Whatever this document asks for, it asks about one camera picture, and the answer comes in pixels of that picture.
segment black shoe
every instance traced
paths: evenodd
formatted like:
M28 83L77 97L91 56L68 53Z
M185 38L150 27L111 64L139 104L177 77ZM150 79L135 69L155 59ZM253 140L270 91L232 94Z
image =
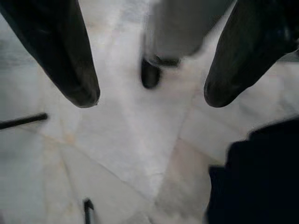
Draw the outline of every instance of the black shoe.
M146 89L155 88L161 76L161 69L148 63L144 58L141 62L141 82Z

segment gray trouser leg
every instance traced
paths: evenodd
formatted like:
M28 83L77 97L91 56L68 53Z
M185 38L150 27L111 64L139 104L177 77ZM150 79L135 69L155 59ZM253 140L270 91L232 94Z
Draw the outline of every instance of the gray trouser leg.
M233 0L160 0L153 4L144 37L144 56L180 59L200 49L202 41Z

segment marble floor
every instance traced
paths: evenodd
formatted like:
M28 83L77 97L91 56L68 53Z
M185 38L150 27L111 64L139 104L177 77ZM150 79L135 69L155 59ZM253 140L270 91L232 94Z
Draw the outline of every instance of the marble floor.
M299 113L298 62L276 63L231 105L209 107L202 86L226 15L198 57L148 91L138 75L149 0L79 2L102 94L89 109L64 98L0 16L0 120L50 116L0 132L0 221L82 224L89 197L97 223L201 223L208 165L253 128Z

